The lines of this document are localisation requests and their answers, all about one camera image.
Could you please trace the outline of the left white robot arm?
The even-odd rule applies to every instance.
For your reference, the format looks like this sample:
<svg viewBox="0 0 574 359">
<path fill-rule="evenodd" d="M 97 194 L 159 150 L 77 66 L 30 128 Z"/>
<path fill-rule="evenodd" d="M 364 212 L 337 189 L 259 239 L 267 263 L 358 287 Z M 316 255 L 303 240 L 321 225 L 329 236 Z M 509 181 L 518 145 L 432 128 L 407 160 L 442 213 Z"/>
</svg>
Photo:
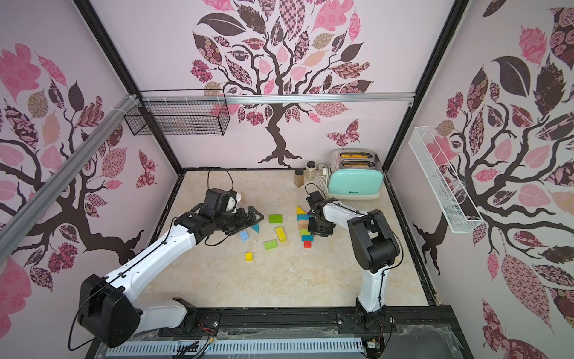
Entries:
<svg viewBox="0 0 574 359">
<path fill-rule="evenodd" d="M 120 268 L 103 277 L 86 278 L 81 285 L 74 323 L 109 348 L 147 331 L 191 334 L 197 325 L 194 305 L 181 298 L 140 304 L 138 297 L 174 260 L 213 233 L 221 231 L 225 236 L 233 236 L 263 219 L 264 215 L 253 206 L 214 212 L 198 204 L 175 218 L 167 233 Z"/>
</svg>

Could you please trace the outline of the yellow rectangular block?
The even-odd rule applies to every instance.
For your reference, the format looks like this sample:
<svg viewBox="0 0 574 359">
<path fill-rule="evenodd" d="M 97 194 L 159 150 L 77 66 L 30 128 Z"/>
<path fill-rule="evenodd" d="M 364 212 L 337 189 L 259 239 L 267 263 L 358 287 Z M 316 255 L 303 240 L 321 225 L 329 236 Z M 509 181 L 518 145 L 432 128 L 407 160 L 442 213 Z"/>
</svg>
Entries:
<svg viewBox="0 0 574 359">
<path fill-rule="evenodd" d="M 285 230 L 282 227 L 277 227 L 275 232 L 280 243 L 284 243 L 287 240 Z"/>
</svg>

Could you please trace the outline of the teal long block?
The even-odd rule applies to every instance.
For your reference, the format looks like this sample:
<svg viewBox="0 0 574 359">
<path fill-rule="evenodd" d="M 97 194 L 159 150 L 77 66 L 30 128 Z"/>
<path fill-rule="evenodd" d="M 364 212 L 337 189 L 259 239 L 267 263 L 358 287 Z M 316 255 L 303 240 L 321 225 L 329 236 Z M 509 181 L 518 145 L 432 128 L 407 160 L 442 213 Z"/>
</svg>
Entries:
<svg viewBox="0 0 574 359">
<path fill-rule="evenodd" d="M 312 215 L 307 214 L 297 215 L 297 221 L 308 221 L 311 217 Z"/>
</svg>

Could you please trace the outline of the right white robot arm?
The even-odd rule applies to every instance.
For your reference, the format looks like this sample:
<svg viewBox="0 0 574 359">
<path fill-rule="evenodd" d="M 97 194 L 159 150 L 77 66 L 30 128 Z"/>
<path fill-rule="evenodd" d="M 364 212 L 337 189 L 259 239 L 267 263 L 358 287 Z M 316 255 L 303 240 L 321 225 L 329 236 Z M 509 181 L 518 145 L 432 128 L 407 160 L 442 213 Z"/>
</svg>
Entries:
<svg viewBox="0 0 574 359">
<path fill-rule="evenodd" d="M 363 269 L 356 311 L 361 323 L 373 326 L 390 317 L 385 291 L 390 272 L 404 258 L 402 244 L 378 209 L 362 212 L 345 206 L 335 198 L 324 198 L 316 191 L 306 198 L 311 218 L 308 231 L 313 236 L 329 237 L 342 228 L 348 232 L 354 257 Z"/>
</svg>

